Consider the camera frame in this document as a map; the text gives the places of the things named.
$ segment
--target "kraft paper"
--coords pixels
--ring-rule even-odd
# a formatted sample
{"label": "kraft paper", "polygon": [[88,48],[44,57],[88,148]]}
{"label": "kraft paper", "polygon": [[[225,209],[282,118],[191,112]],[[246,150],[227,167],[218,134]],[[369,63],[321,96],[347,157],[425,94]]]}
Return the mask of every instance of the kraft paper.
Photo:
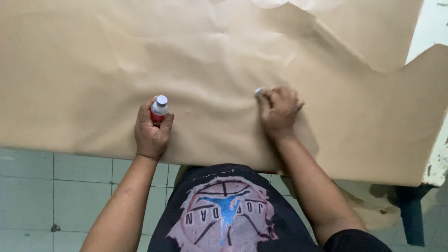
{"label": "kraft paper", "polygon": [[132,158],[139,105],[165,95],[176,118],[162,161],[274,173],[253,96],[286,85],[332,178],[418,185],[448,106],[448,48],[378,71],[404,65],[421,1],[403,2],[345,1],[316,19],[249,0],[7,0],[0,144]]}

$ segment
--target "white floor tile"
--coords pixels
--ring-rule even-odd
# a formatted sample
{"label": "white floor tile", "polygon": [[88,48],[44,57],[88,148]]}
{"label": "white floor tile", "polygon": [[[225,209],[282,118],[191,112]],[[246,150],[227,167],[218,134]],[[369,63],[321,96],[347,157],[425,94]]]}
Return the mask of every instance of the white floor tile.
{"label": "white floor tile", "polygon": [[116,185],[116,184],[113,184],[113,185],[112,185],[112,194],[115,192],[117,186],[118,186],[118,185]]}
{"label": "white floor tile", "polygon": [[54,252],[79,252],[87,232],[55,232]]}
{"label": "white floor tile", "polygon": [[445,183],[440,187],[439,193],[437,193],[435,198],[437,204],[448,206],[448,178],[445,180]]}
{"label": "white floor tile", "polygon": [[53,180],[0,177],[0,228],[50,230]]}
{"label": "white floor tile", "polygon": [[168,169],[168,187],[174,187],[174,181],[176,180],[177,173],[179,172],[180,165],[169,164]]}
{"label": "white floor tile", "polygon": [[430,251],[427,252],[447,252],[448,247],[431,247]]}
{"label": "white floor tile", "polygon": [[316,242],[316,236],[314,235],[314,231],[313,231],[313,228],[311,226],[310,226],[309,232],[310,232],[310,235],[311,235],[311,238],[313,239],[313,241]]}
{"label": "white floor tile", "polygon": [[369,233],[385,244],[393,244],[396,227],[397,225],[383,229],[369,230]]}
{"label": "white floor tile", "polygon": [[267,179],[269,182],[271,182],[271,178],[272,178],[272,174],[267,174],[267,173],[258,173],[260,174],[263,178]]}
{"label": "white floor tile", "polygon": [[112,159],[55,153],[55,179],[109,183]]}
{"label": "white floor tile", "polygon": [[121,182],[131,164],[132,160],[113,159],[112,182],[114,184],[119,184]]}
{"label": "white floor tile", "polygon": [[2,252],[51,252],[53,233],[43,230],[0,229]]}
{"label": "white floor tile", "polygon": [[448,206],[440,207],[439,215],[434,220],[434,227],[435,235],[431,245],[448,247]]}
{"label": "white floor tile", "polygon": [[[432,246],[435,227],[436,223],[439,221],[439,216],[440,206],[435,206],[434,208],[423,213],[423,236],[425,239],[425,245],[427,246]],[[399,222],[397,224],[393,244],[407,245],[403,222]]]}
{"label": "white floor tile", "polygon": [[168,200],[169,200],[169,197],[171,197],[171,194],[172,194],[173,190],[174,190],[174,188],[172,188],[172,187],[168,187],[167,188],[167,197],[166,197],[166,200],[165,200],[165,207],[168,205]]}
{"label": "white floor tile", "polygon": [[391,245],[392,252],[430,252],[431,247],[417,247],[410,245]]}
{"label": "white floor tile", "polygon": [[284,184],[280,175],[273,174],[271,178],[271,185],[281,194],[290,196],[288,187]]}
{"label": "white floor tile", "polygon": [[151,241],[152,235],[142,235],[140,237],[140,243],[138,244],[137,252],[147,252],[149,242]]}
{"label": "white floor tile", "polygon": [[111,195],[111,185],[55,181],[55,223],[62,231],[88,232]]}
{"label": "white floor tile", "polygon": [[167,187],[168,183],[168,164],[158,163],[152,178],[152,187]]}
{"label": "white floor tile", "polygon": [[0,149],[0,176],[53,179],[53,153]]}
{"label": "white floor tile", "polygon": [[[128,171],[132,161],[124,159],[113,160],[113,178],[114,184],[119,184]],[[168,181],[168,164],[158,163],[152,178],[152,187],[166,187]]]}
{"label": "white floor tile", "polygon": [[166,187],[151,187],[149,190],[142,235],[152,235],[154,233],[154,229],[165,210],[166,193]]}
{"label": "white floor tile", "polygon": [[294,208],[294,210],[296,210],[297,214],[302,219],[303,224],[305,224],[306,229],[309,230],[310,222],[305,217],[305,214],[303,213],[302,208],[300,207],[299,203],[297,202],[297,199],[293,198],[292,196],[283,196],[283,197],[291,204],[291,206]]}

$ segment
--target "person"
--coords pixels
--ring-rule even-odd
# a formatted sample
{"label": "person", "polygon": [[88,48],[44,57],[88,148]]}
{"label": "person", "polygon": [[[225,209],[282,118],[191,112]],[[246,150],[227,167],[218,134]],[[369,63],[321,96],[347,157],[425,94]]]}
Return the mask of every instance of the person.
{"label": "person", "polygon": [[[221,164],[182,173],[151,238],[148,251],[370,251],[390,249],[348,206],[337,186],[294,135],[303,103],[286,87],[257,95],[261,123],[283,159],[297,200],[313,228],[313,242],[288,201],[250,167]],[[174,114],[151,123],[155,97],[140,107],[137,153],[94,222],[82,252],[136,251],[155,167],[168,148]]]}

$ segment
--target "graphic print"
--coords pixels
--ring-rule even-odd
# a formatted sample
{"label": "graphic print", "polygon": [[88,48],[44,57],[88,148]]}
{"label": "graphic print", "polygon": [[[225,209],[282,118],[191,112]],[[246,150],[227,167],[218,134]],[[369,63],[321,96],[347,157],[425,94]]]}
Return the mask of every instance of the graphic print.
{"label": "graphic print", "polygon": [[243,177],[216,177],[189,191],[182,216],[167,236],[182,252],[255,252],[258,242],[278,239],[267,199],[266,189]]}

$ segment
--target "hand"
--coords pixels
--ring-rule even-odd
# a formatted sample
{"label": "hand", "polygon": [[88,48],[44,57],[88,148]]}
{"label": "hand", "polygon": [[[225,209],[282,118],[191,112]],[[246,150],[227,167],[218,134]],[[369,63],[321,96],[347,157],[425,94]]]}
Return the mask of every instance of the hand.
{"label": "hand", "polygon": [[276,87],[261,91],[257,98],[261,122],[268,137],[277,142],[294,136],[296,114],[304,104],[298,98],[297,91],[288,87]]}
{"label": "hand", "polygon": [[134,127],[134,135],[137,143],[137,155],[159,161],[168,148],[174,114],[167,113],[165,115],[160,129],[153,126],[150,109],[156,98],[157,96],[154,96],[140,106]]}

